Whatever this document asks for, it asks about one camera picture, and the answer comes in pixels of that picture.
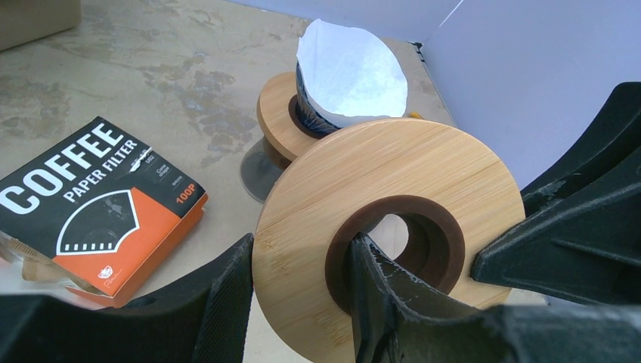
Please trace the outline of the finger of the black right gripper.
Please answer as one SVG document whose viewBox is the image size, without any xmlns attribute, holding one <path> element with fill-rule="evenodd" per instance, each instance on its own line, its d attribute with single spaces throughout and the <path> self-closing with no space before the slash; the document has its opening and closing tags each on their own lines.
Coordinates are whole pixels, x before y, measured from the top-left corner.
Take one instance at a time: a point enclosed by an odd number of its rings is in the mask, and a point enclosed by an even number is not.
<svg viewBox="0 0 641 363">
<path fill-rule="evenodd" d="M 583 304 L 640 303 L 640 151 L 481 250 L 486 284 Z"/>
<path fill-rule="evenodd" d="M 521 191 L 525 215 L 585 188 L 639 146 L 640 83 L 622 82 L 568 151 Z"/>
</svg>

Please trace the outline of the white paper coffee filter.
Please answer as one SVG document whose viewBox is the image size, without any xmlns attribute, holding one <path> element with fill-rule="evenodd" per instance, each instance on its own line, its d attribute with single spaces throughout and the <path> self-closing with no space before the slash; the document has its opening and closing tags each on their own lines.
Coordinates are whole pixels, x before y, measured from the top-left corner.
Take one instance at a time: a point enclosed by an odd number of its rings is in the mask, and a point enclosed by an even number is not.
<svg viewBox="0 0 641 363">
<path fill-rule="evenodd" d="M 398 59 L 365 29 L 316 19 L 299 38 L 296 63 L 311 104 L 341 129 L 406 112 L 408 84 Z"/>
</svg>

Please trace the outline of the blue glass dripper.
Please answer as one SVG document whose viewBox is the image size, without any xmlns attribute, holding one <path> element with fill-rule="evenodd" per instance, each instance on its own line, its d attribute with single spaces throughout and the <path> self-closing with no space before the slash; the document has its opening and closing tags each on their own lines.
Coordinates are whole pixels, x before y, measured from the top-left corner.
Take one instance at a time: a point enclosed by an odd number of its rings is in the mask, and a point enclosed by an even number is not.
<svg viewBox="0 0 641 363">
<path fill-rule="evenodd" d="M 294 110 L 302 130 L 314 138 L 322 138 L 340 130 L 338 126 L 332 124 L 325 117 L 321 116 L 321 114 L 311 104 L 311 99 L 308 96 L 299 63 L 296 63 L 295 75 L 297 94 Z"/>
</svg>

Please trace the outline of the black orange coffee filter box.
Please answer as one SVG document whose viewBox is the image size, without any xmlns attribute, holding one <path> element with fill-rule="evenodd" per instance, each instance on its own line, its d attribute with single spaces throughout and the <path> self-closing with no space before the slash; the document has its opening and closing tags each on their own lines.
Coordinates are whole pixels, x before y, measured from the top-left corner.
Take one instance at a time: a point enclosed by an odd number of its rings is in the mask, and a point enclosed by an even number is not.
<svg viewBox="0 0 641 363">
<path fill-rule="evenodd" d="M 205 189 L 102 117 L 1 181 L 1 257 L 106 307 L 127 304 L 197 225 Z"/>
</svg>

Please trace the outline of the clear glass carafe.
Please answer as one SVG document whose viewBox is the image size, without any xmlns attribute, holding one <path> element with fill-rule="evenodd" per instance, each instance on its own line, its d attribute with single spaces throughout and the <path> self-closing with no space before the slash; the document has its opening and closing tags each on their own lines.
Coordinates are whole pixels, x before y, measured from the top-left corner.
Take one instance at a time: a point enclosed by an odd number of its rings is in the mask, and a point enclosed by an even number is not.
<svg viewBox="0 0 641 363">
<path fill-rule="evenodd" d="M 245 154 L 240 164 L 240 177 L 247 193 L 264 203 L 275 182 L 291 161 L 281 155 L 263 137 Z"/>
</svg>

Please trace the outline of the wooden dripper ring holder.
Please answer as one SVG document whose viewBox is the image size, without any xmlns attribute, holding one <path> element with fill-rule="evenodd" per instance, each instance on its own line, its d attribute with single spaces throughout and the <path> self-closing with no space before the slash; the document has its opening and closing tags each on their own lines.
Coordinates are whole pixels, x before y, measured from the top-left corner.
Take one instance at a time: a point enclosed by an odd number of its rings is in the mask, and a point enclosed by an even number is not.
<svg viewBox="0 0 641 363">
<path fill-rule="evenodd" d="M 322 139 L 301 124 L 296 115 L 297 105 L 296 74 L 286 72 L 265 83 L 256 106 L 257 119 L 265 138 L 273 149 L 290 161 Z"/>
</svg>

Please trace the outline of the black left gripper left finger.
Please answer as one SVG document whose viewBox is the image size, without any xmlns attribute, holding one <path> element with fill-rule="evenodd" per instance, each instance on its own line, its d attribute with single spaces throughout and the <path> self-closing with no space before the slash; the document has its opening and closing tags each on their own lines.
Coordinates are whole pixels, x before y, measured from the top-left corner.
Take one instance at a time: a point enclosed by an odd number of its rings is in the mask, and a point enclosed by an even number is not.
<svg viewBox="0 0 641 363">
<path fill-rule="evenodd" d="M 49 295 L 1 297 L 3 362 L 241 362 L 254 238 L 121 308 Z"/>
</svg>

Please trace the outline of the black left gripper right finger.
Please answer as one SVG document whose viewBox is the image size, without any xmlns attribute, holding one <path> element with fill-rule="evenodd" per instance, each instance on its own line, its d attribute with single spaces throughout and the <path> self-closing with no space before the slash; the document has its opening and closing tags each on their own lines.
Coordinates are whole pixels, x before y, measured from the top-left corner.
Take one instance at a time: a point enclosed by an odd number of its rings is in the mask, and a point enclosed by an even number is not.
<svg viewBox="0 0 641 363">
<path fill-rule="evenodd" d="M 358 362 L 638 362 L 639 306 L 477 309 L 420 280 L 366 234 L 348 250 Z"/>
</svg>

